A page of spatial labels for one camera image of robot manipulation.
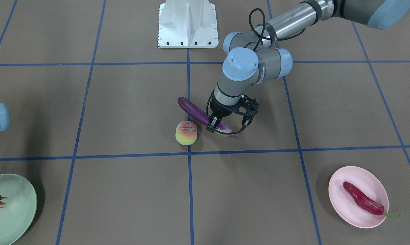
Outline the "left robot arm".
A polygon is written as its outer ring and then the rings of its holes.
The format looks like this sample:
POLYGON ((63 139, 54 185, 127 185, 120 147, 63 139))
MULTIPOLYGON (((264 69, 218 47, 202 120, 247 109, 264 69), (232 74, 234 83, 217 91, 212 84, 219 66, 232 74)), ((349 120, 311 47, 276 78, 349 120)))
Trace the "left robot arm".
POLYGON ((222 74, 207 103, 212 112, 206 116, 207 130, 230 135, 218 126, 232 113, 243 116, 240 132, 253 121, 258 103, 245 95, 246 88, 286 76, 293 66, 290 52, 277 48, 277 42, 297 37, 306 28, 333 17, 387 29, 409 9, 410 0, 303 0, 269 21, 251 25, 247 33, 228 34, 223 45, 227 57, 222 74))

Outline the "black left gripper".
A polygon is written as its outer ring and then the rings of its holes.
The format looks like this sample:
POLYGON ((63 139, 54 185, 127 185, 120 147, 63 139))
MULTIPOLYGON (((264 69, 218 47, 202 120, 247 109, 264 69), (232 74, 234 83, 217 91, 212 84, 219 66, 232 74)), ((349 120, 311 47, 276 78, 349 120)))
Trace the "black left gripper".
POLYGON ((220 124, 222 118, 230 116, 232 113, 243 116, 242 126, 247 127, 254 120, 258 113, 258 106, 256 99, 251 99, 246 95, 242 95, 239 101, 233 105, 225 105, 217 101, 214 95, 211 96, 210 108, 212 111, 208 119, 206 129, 209 132, 217 132, 217 126, 220 124))

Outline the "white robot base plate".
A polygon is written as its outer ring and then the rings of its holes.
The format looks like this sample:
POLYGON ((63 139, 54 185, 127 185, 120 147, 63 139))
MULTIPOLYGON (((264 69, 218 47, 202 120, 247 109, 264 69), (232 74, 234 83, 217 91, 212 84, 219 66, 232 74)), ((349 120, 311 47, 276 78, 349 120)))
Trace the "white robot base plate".
POLYGON ((161 49, 217 48, 216 7, 208 0, 166 0, 159 6, 161 49))

